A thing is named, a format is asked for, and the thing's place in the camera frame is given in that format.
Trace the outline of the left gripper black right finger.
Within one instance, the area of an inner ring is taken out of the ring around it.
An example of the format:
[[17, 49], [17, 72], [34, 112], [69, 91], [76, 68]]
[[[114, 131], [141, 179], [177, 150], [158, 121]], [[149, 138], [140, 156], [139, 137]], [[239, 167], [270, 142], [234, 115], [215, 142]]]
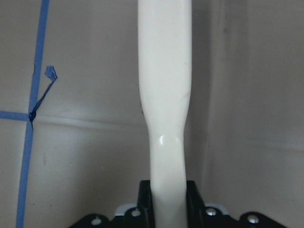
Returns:
[[204, 202], [195, 181], [187, 181], [187, 219], [189, 228], [204, 228]]

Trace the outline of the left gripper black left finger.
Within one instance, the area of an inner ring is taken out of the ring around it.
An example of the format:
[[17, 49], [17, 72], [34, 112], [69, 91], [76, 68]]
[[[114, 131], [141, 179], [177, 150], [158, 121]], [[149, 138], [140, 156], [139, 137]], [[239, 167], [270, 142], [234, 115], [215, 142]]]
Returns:
[[154, 227], [154, 212], [152, 203], [152, 191], [150, 186], [150, 180], [142, 180], [139, 184], [137, 208], [141, 211], [144, 227]]

